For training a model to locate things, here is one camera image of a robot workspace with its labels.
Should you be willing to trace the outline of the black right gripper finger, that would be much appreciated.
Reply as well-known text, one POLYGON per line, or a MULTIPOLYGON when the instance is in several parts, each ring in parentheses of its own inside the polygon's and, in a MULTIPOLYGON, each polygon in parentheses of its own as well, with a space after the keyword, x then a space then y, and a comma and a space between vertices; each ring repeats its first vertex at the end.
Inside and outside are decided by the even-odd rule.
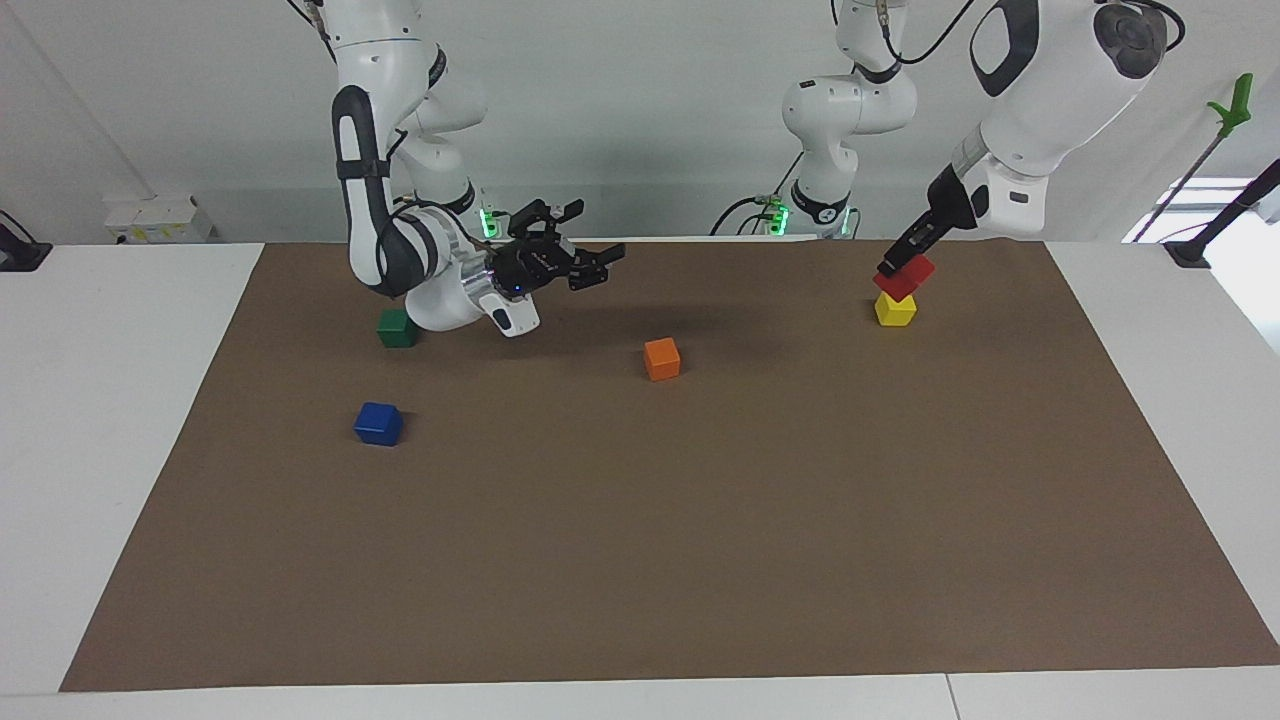
POLYGON ((509 237, 513 241, 558 243, 563 238, 558 225, 580 217, 584 210, 582 199, 564 205, 549 205, 541 199, 535 199, 509 215, 509 237))
POLYGON ((576 247, 567 274, 567 286, 579 292, 605 283, 611 278, 611 265, 626 256, 626 245, 614 243, 600 251, 576 247))

